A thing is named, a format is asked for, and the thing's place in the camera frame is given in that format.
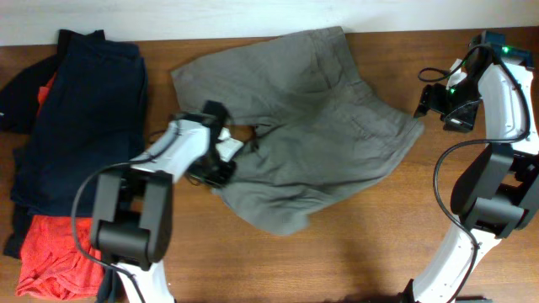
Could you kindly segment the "grey shorts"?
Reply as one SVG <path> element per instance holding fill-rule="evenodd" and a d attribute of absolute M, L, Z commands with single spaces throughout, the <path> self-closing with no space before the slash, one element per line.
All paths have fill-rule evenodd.
<path fill-rule="evenodd" d="M 382 181 L 424 131 L 360 77 L 340 27 L 202 56 L 172 79 L 181 109 L 217 101 L 253 128 L 218 194 L 276 235 L 304 229 L 311 214 Z"/>

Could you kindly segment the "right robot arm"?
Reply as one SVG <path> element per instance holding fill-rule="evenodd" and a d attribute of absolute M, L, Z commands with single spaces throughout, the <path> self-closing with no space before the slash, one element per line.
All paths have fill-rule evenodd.
<path fill-rule="evenodd" d="M 433 189 L 443 161 L 454 151 L 483 151 L 457 179 L 449 205 L 440 208 L 451 227 L 427 268 L 411 279 L 400 302 L 458 302 L 472 271 L 512 231 L 524 229 L 538 212 L 538 131 L 531 100 L 533 58 L 507 45 L 503 34 L 485 30 L 463 59 L 426 80 L 415 117 L 440 114 L 445 130 L 473 130 L 484 108 L 486 136 L 449 147 L 437 160 Z"/>

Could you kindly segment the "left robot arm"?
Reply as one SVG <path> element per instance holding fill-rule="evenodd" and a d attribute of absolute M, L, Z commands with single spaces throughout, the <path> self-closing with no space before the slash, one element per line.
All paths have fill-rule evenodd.
<path fill-rule="evenodd" d="M 140 156 L 96 176 L 91 243 L 120 276 L 131 302 L 172 302 L 163 257 L 173 230 L 173 186 L 183 176 L 224 187 L 236 164 L 221 134 L 230 114 L 208 101 L 199 113 L 177 114 Z"/>

